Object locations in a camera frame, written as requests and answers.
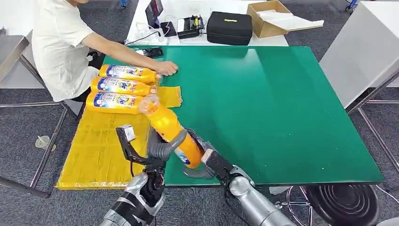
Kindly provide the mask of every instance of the man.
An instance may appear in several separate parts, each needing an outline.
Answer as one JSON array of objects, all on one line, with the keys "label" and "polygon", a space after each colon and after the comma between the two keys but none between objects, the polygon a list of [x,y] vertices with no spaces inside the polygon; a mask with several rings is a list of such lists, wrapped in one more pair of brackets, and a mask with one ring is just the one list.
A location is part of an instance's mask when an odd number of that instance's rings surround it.
[{"label": "man", "polygon": [[79,3],[88,0],[37,0],[33,34],[33,57],[40,76],[54,101],[85,101],[90,83],[98,75],[102,61],[86,59],[89,48],[119,61],[150,68],[163,75],[176,73],[172,62],[158,62],[132,49],[105,39],[80,18]]}]

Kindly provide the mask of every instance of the yellow bottle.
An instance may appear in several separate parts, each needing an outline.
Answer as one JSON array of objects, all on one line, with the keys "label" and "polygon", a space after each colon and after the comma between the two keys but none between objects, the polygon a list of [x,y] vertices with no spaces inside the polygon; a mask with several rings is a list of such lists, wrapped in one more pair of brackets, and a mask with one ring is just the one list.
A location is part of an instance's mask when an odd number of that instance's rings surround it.
[{"label": "yellow bottle", "polygon": [[138,104],[142,96],[92,91],[86,99],[86,107],[102,113],[139,114]]},{"label": "yellow bottle", "polygon": [[139,81],[111,77],[95,77],[91,82],[91,90],[139,96],[157,93],[156,86],[149,86]]},{"label": "yellow bottle", "polygon": [[119,79],[131,79],[143,83],[160,82],[162,76],[148,68],[119,66],[119,65],[103,65],[98,73],[99,76],[108,76]]},{"label": "yellow bottle", "polygon": [[[183,130],[183,127],[177,120],[177,115],[172,110],[161,105],[156,95],[144,97],[138,109],[139,112],[147,115],[151,126],[168,142]],[[200,165],[203,155],[189,134],[187,134],[183,143],[175,150],[175,153],[188,168],[192,169]]]}]

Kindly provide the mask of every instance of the green table mat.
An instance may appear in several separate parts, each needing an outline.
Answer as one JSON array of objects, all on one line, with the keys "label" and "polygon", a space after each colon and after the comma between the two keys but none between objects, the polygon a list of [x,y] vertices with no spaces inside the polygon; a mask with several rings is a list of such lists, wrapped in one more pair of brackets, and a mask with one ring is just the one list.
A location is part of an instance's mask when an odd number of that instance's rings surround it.
[{"label": "green table mat", "polygon": [[[180,123],[257,184],[383,181],[308,47],[162,48],[159,60],[179,66],[162,85],[181,86],[183,104],[173,108]],[[218,184],[187,178],[182,164],[175,155],[168,161],[167,185]]]}]

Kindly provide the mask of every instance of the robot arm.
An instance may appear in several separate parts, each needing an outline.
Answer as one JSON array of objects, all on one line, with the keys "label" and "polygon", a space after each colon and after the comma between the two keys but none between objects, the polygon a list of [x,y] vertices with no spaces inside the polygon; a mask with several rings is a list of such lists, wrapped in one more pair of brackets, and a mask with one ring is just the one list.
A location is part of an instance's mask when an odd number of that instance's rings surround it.
[{"label": "robot arm", "polygon": [[207,149],[202,162],[211,168],[222,186],[238,199],[251,225],[296,226],[254,188],[253,180],[240,167],[231,165],[216,150]]},{"label": "robot arm", "polygon": [[164,203],[164,173],[170,153],[185,139],[188,133],[205,152],[202,162],[207,166],[202,172],[186,170],[189,177],[216,178],[234,198],[238,199],[249,222],[254,226],[296,226],[281,213],[264,195],[258,192],[253,180],[238,166],[230,164],[209,143],[194,131],[187,129],[170,143],[159,143],[152,138],[147,151],[148,158],[137,154],[131,146],[135,136],[131,126],[118,127],[117,134],[125,158],[142,165],[142,173],[133,177],[114,206],[106,213],[101,226],[146,226],[154,219]]},{"label": "robot arm", "polygon": [[130,144],[135,134],[132,126],[116,128],[125,158],[145,165],[135,175],[113,207],[106,213],[101,226],[146,226],[155,218],[165,201],[165,167],[170,154],[184,141],[187,131],[182,130],[170,143],[157,141],[158,134],[150,133],[147,158],[140,156]]}]

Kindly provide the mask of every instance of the cardboard box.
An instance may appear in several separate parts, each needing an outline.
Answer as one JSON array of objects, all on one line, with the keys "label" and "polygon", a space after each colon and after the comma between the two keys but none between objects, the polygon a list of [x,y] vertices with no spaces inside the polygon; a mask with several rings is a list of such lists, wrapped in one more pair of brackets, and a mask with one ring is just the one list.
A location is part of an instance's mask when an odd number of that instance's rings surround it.
[{"label": "cardboard box", "polygon": [[295,29],[283,29],[283,28],[278,27],[278,26],[276,26],[274,24],[271,24],[269,22],[264,21],[257,14],[257,12],[266,11],[266,10],[273,10],[273,9],[276,12],[279,12],[279,13],[291,13],[278,0],[272,0],[272,1],[265,1],[265,2],[258,2],[258,3],[248,4],[247,14],[252,17],[252,28],[254,30],[254,33],[259,38],[265,38],[265,37],[270,37],[270,36],[288,34],[289,31],[298,31],[298,30],[304,30],[304,29],[310,29],[310,28],[322,27],[323,26],[322,23],[321,23],[321,25],[318,24],[316,26],[305,26],[305,27],[295,28]]}]

